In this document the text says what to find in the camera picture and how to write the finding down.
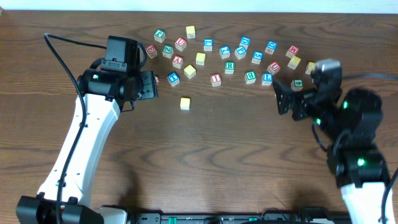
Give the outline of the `yellow C block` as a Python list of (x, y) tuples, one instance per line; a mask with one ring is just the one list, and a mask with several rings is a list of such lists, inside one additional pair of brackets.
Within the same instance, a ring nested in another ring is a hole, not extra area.
[(190, 109), (190, 98), (182, 97), (180, 99), (180, 109), (181, 110), (189, 110)]

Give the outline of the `yellow O block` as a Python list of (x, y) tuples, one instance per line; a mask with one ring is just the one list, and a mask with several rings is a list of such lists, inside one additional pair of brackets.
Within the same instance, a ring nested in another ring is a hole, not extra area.
[(196, 55), (196, 59), (195, 59), (196, 64), (197, 65), (204, 65), (205, 64), (205, 58), (206, 58), (206, 54), (205, 53), (198, 52), (197, 55)]

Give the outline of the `green R block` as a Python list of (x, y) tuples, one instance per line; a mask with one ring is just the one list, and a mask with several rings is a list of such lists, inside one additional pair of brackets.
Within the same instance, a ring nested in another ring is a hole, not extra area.
[(235, 70), (235, 63), (234, 62), (226, 62), (225, 63), (225, 74), (233, 74)]

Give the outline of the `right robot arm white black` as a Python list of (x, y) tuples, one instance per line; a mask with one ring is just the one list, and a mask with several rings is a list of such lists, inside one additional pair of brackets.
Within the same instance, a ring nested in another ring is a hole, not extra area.
[(275, 81), (273, 88), (280, 114), (291, 110), (295, 121), (313, 118), (313, 125), (330, 138), (331, 144), (324, 148), (327, 165), (352, 223), (395, 223), (392, 185), (397, 177), (389, 174), (373, 142), (383, 119), (380, 97), (355, 88), (338, 105), (340, 83), (294, 91)]

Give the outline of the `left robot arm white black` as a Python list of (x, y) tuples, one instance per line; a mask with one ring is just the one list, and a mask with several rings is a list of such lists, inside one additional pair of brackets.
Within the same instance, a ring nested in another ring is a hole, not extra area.
[(22, 196), (20, 223), (134, 223), (135, 216), (115, 205), (90, 208), (93, 181), (109, 132), (125, 102), (157, 97), (152, 71), (87, 69), (78, 78), (81, 96), (55, 165), (35, 197)]

